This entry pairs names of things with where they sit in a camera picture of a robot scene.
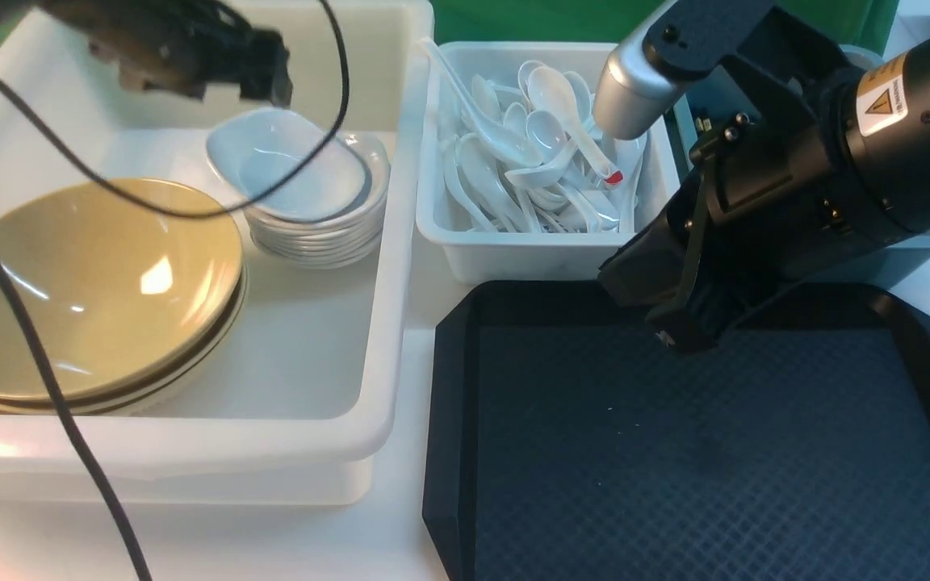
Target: black wire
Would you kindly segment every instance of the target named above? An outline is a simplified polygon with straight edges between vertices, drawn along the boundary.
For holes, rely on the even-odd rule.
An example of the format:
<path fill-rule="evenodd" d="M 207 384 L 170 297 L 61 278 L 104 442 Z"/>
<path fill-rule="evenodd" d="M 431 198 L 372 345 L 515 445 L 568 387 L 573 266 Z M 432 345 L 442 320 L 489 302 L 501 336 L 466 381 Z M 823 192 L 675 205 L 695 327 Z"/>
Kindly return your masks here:
<path fill-rule="evenodd" d="M 111 517 L 117 523 L 117 530 L 121 533 L 121 538 L 128 550 L 128 555 L 132 558 L 132 565 L 136 568 L 140 581 L 150 581 L 152 576 L 149 573 L 149 567 L 145 565 L 145 556 L 141 552 L 139 538 L 136 538 L 132 522 L 129 521 L 128 516 L 125 514 L 124 508 L 121 507 L 121 501 L 117 499 L 117 494 L 114 493 L 114 488 L 110 485 L 110 479 L 107 479 L 106 472 L 103 472 L 103 468 L 99 466 L 99 462 L 95 459 L 87 442 L 85 442 L 81 430 L 78 429 L 78 423 L 75 422 L 73 413 L 70 412 L 70 405 L 67 404 L 66 397 L 63 396 L 63 392 L 60 390 L 60 383 L 52 372 L 52 362 L 48 360 L 48 353 L 45 353 L 45 347 L 42 346 L 41 339 L 38 338 L 38 332 L 34 328 L 34 321 L 31 320 L 27 309 L 23 308 L 23 301 L 19 297 L 16 287 L 12 284 L 10 275 L 6 274 L 5 268 L 2 267 L 1 261 L 0 291 L 10 304 L 10 310 L 14 313 L 16 323 L 19 324 L 23 339 L 26 340 L 27 346 L 31 350 L 34 365 L 38 368 L 38 374 L 41 375 L 42 382 L 45 383 L 48 397 L 52 400 L 52 407 L 56 409 L 56 415 L 59 416 L 60 423 L 63 424 L 64 433 L 70 439 L 70 444 L 73 445 L 74 452 L 77 452 L 82 464 L 85 464 L 88 474 L 92 477 L 92 482 L 99 489 L 103 501 L 106 501 L 107 510 L 110 511 Z"/>
<path fill-rule="evenodd" d="M 27 120 L 34 125 L 34 127 L 41 133 L 53 147 L 56 148 L 71 165 L 74 166 L 78 172 L 81 172 L 89 180 L 99 184 L 100 187 L 110 191 L 111 194 L 118 195 L 120 198 L 125 199 L 125 201 L 134 203 L 136 206 L 140 206 L 145 210 L 151 210 L 158 214 L 163 214 L 165 216 L 170 216 L 173 218 L 189 218 L 189 219 L 207 219 L 207 218 L 216 218 L 218 216 L 224 216 L 239 210 L 243 210 L 250 206 L 255 205 L 255 203 L 260 203 L 265 201 L 265 199 L 270 198 L 274 195 L 282 186 L 287 184 L 289 180 L 294 179 L 296 176 L 306 168 L 309 163 L 314 161 L 314 158 L 321 153 L 321 150 L 328 146 L 329 142 L 332 142 L 333 138 L 336 136 L 336 133 L 339 133 L 339 130 L 343 128 L 343 120 L 346 118 L 347 107 L 350 105 L 350 64 L 347 63 L 346 58 L 346 44 L 343 41 L 343 32 L 340 30 L 339 22 L 336 21 L 336 14 L 333 12 L 333 8 L 329 5 L 329 0 L 318 0 L 321 4 L 321 7 L 325 10 L 325 15 L 329 18 L 329 25 L 331 25 L 333 30 L 333 36 L 336 37 L 336 50 L 339 51 L 339 69 L 340 69 L 340 80 L 343 85 L 342 95 L 340 98 L 339 113 L 336 114 L 336 121 L 333 121 L 333 126 L 329 129 L 328 133 L 325 133 L 325 136 L 322 137 L 321 141 L 318 142 L 316 146 L 307 154 L 306 157 L 297 165 L 291 172 L 287 173 L 281 180 L 277 181 L 273 186 L 269 187 L 261 194 L 256 194 L 251 196 L 251 198 L 244 199 L 244 201 L 236 203 L 236 205 L 230 206 L 228 208 L 221 208 L 218 210 L 210 210 L 209 212 L 182 212 L 179 210 L 171 210 L 169 208 L 163 208 L 162 206 L 155 205 L 155 203 L 147 202 L 144 199 L 139 198 L 139 196 L 130 194 L 130 192 L 125 191 L 123 188 L 119 188 L 114 184 L 111 184 L 103 176 L 98 175 L 98 173 L 93 172 L 88 165 L 85 165 L 84 161 L 81 161 L 73 151 L 70 151 L 70 148 L 63 143 L 63 140 L 60 140 L 60 137 L 56 135 L 52 129 L 48 128 L 48 125 L 45 125 L 45 122 L 41 120 L 40 117 L 36 114 L 35 111 L 31 109 L 26 102 L 23 101 L 22 97 L 17 95 L 14 90 L 10 88 L 9 85 L 5 84 L 0 78 L 0 93 L 5 97 L 8 102 L 12 103 L 12 106 L 16 107 L 16 110 L 19 111 L 26 117 Z"/>
<path fill-rule="evenodd" d="M 336 20 L 335 12 L 333 12 L 331 5 L 329 5 L 329 0 L 318 0 L 318 2 L 321 4 L 321 7 L 324 8 L 325 15 L 329 18 L 329 25 L 332 27 L 333 36 L 336 37 L 336 49 L 339 52 L 342 95 L 340 98 L 339 113 L 336 114 L 336 120 L 333 122 L 333 126 L 329 129 L 329 132 L 325 133 L 325 136 L 322 137 L 320 143 L 318 143 L 311 152 L 287 174 L 287 176 L 277 181 L 276 184 L 266 189 L 261 194 L 254 195 L 252 198 L 246 199 L 246 201 L 237 203 L 237 205 L 229 208 L 203 213 L 180 212 L 156 206 L 154 203 L 145 202 L 143 199 L 137 198 L 134 194 L 129 194 L 129 192 L 111 184 L 109 181 L 99 176 L 98 173 L 93 172 L 88 165 L 85 165 L 81 159 L 78 159 L 78 156 L 74 155 L 73 151 L 70 151 L 70 148 L 66 147 L 66 144 L 56 136 L 55 132 L 52 132 L 52 129 L 48 128 L 48 125 L 45 125 L 45 122 L 34 113 L 30 106 L 23 101 L 22 97 L 17 95 L 9 85 L 1 80 L 1 78 L 0 93 L 8 102 L 12 103 L 12 106 L 14 106 L 19 113 L 23 114 L 23 117 L 26 117 L 27 120 L 34 125 L 38 132 L 40 132 L 41 135 L 78 170 L 78 172 L 83 173 L 89 180 L 99 184 L 100 187 L 107 189 L 107 191 L 110 191 L 112 194 L 125 199 L 125 201 L 134 203 L 134 205 L 158 214 L 174 218 L 207 219 L 227 215 L 252 206 L 255 203 L 263 201 L 263 199 L 268 199 L 269 196 L 273 195 L 279 188 L 287 184 L 289 180 L 294 179 L 294 177 L 300 173 L 300 170 L 310 165 L 310 163 L 314 161 L 314 158 L 320 154 L 321 150 L 325 148 L 325 146 L 328 146 L 329 142 L 332 142 L 333 138 L 339 133 L 340 128 L 343 126 L 347 107 L 350 105 L 350 66 L 347 63 L 346 44 L 344 44 L 343 33 L 340 30 L 339 22 Z M 34 327 L 34 321 L 31 320 L 31 316 L 27 312 L 27 309 L 23 307 L 21 295 L 19 295 L 16 287 L 12 284 L 10 275 L 5 271 L 2 261 L 0 261 L 0 291 L 2 291 L 8 305 L 10 305 L 16 323 L 19 325 L 19 328 L 21 328 L 23 339 L 27 342 L 31 357 L 33 357 L 34 364 L 36 364 L 38 369 L 38 374 L 41 376 L 42 382 L 45 383 L 45 390 L 48 391 L 49 400 L 52 400 L 52 407 L 56 409 L 56 415 L 60 420 L 60 424 L 63 425 L 64 433 L 66 433 L 67 438 L 70 440 L 74 452 L 77 453 L 78 458 L 81 459 L 82 464 L 84 464 L 86 470 L 88 470 L 92 482 L 95 484 L 96 488 L 99 489 L 99 494 L 103 497 L 103 502 L 106 503 L 107 510 L 110 511 L 111 518 L 114 519 L 114 523 L 117 525 L 118 533 L 121 536 L 121 540 L 124 541 L 124 547 L 127 549 L 128 556 L 132 560 L 132 565 L 134 566 L 134 570 L 136 570 L 137 576 L 139 576 L 140 581 L 152 581 L 152 574 L 149 571 L 148 563 L 145 562 L 145 556 L 143 555 L 143 551 L 141 551 L 139 538 L 137 538 L 136 533 L 134 533 L 132 522 L 128 519 L 124 507 L 117 497 L 117 493 L 114 492 L 113 486 L 110 485 L 110 479 L 107 478 L 106 472 L 103 471 L 103 468 L 95 459 L 95 455 L 89 448 L 88 442 L 85 442 L 85 438 L 81 434 L 81 429 L 78 429 L 78 423 L 75 422 L 73 413 L 70 412 L 70 406 L 67 404 L 66 397 L 63 395 L 62 390 L 60 390 L 60 385 L 56 379 L 55 373 L 52 372 L 52 362 L 49 361 L 48 353 L 45 352 L 45 347 L 38 337 L 38 332 L 36 327 Z"/>

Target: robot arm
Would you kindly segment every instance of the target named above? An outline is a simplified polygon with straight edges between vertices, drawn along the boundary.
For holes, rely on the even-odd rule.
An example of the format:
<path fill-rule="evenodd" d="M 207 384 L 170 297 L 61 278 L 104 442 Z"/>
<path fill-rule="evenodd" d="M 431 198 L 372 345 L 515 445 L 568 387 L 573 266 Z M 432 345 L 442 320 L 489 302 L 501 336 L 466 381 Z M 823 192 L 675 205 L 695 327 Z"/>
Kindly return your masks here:
<path fill-rule="evenodd" d="M 759 110 L 690 151 L 668 205 L 601 267 L 680 353 L 834 265 L 930 231 L 930 40 L 880 69 L 773 0 L 669 0 L 605 64 L 594 118 L 634 139 L 717 66 Z"/>
<path fill-rule="evenodd" d="M 240 96 L 288 107 L 289 52 L 218 0 L 0 0 L 0 23 L 39 7 L 84 33 L 93 54 L 119 63 L 121 85 L 202 99 L 229 82 Z"/>

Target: white plastic tub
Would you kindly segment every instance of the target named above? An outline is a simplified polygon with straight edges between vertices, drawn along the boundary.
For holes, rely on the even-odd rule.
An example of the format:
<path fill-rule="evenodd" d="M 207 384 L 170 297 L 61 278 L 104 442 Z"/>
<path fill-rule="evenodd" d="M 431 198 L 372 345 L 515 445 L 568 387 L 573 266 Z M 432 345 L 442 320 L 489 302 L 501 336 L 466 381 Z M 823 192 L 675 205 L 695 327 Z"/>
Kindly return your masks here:
<path fill-rule="evenodd" d="M 560 70 L 575 70 L 592 87 L 615 44 L 572 43 L 450 43 L 442 46 L 459 77 L 473 74 L 515 86 L 519 65 L 536 59 Z M 623 246 L 631 235 L 528 234 L 528 232 L 466 232 L 468 216 L 443 183 L 436 126 L 440 99 L 453 99 L 450 85 L 438 69 L 429 73 L 429 101 L 418 177 L 418 231 L 443 247 L 455 279 L 479 284 L 487 280 L 585 280 L 597 276 L 599 265 Z M 649 131 L 638 184 L 641 228 L 679 187 L 669 137 L 661 119 Z"/>
<path fill-rule="evenodd" d="M 315 0 L 235 2 L 281 31 L 294 108 L 335 117 L 335 43 Z M 137 418 L 81 418 L 122 500 L 146 503 L 348 504 L 371 483 L 397 393 L 431 36 L 423 0 L 333 0 L 350 54 L 346 129 L 376 132 L 392 155 L 383 246 L 331 272 L 259 253 L 244 232 L 250 295 L 226 345 L 195 385 Z M 0 76 L 93 168 L 236 195 L 207 166 L 208 128 L 250 109 L 236 88 L 199 104 L 125 93 L 85 41 L 27 16 L 0 49 Z M 0 215 L 82 177 L 0 97 Z M 96 500 L 58 420 L 0 416 L 0 499 Z"/>

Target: yellow bowl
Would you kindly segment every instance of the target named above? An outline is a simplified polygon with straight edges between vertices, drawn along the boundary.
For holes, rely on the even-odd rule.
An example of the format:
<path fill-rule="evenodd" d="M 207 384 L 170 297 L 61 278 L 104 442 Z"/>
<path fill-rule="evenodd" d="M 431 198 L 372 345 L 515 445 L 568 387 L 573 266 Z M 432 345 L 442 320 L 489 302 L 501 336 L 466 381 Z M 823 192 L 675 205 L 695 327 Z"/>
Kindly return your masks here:
<path fill-rule="evenodd" d="M 128 409 L 139 409 L 145 401 L 162 392 L 176 395 L 183 391 L 193 378 L 199 376 L 197 372 L 202 370 L 200 368 L 207 357 L 228 338 L 228 331 L 232 330 L 243 308 L 248 288 L 249 281 L 244 269 L 235 293 L 228 299 L 228 305 L 225 305 L 210 330 L 200 336 L 196 345 L 191 347 L 184 357 L 179 357 L 166 367 L 145 375 L 123 389 L 96 397 L 68 400 L 70 412 L 75 416 L 126 415 Z M 51 416 L 55 413 L 52 402 L 0 400 L 0 415 Z"/>
<path fill-rule="evenodd" d="M 114 183 L 166 208 L 220 208 L 181 184 Z M 88 183 L 0 218 L 0 260 L 64 395 L 85 398 L 122 389 L 195 346 L 232 297 L 243 253 L 230 217 L 167 218 Z M 1 293 L 0 400 L 48 401 Z"/>

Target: warning label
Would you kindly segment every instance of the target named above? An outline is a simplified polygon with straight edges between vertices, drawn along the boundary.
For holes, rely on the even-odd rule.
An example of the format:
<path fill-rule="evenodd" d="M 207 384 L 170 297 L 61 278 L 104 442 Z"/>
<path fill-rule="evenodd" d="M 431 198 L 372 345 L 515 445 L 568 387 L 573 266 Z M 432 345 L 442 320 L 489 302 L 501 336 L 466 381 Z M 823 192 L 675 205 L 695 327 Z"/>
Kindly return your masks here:
<path fill-rule="evenodd" d="M 878 100 L 868 107 L 867 113 L 872 115 L 892 115 L 892 91 L 886 91 Z"/>
<path fill-rule="evenodd" d="M 903 64 L 907 54 L 897 56 L 878 69 L 864 74 L 857 88 L 857 121 L 864 137 L 873 136 L 907 117 L 907 92 Z"/>

